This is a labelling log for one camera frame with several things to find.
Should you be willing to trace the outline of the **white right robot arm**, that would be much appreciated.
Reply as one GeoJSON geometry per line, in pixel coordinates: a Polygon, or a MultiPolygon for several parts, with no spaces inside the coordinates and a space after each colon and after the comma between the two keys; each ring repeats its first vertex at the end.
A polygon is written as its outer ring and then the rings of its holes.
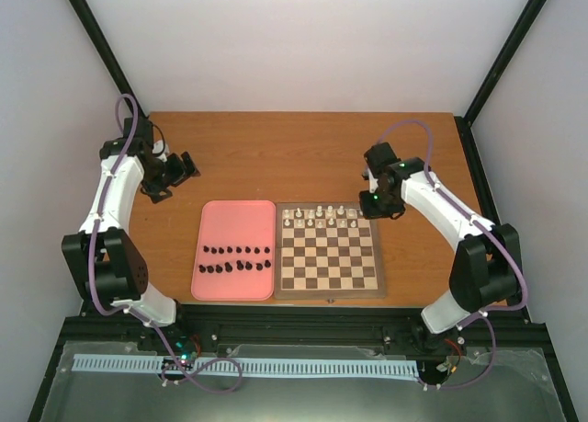
{"type": "Polygon", "coordinates": [[[480,216],[441,182],[427,160],[402,160],[388,143],[372,145],[364,160],[368,188],[359,194],[364,217],[397,220],[412,207],[454,252],[447,291],[411,325],[417,350],[434,350],[448,332],[486,316],[498,302],[518,298],[515,308],[525,307],[528,290],[513,226],[480,216]]]}

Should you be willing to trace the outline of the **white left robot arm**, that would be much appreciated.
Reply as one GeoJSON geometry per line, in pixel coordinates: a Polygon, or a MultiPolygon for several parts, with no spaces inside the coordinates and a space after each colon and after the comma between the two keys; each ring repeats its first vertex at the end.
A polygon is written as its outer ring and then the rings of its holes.
{"type": "Polygon", "coordinates": [[[169,349],[185,348],[191,328],[176,319],[177,302],[149,281],[149,269],[129,236],[137,194],[159,203],[199,171],[187,152],[172,154],[150,120],[127,118],[122,134],[99,151],[100,179],[80,230],[62,239],[62,254],[81,297],[103,315],[133,314],[169,349]]]}

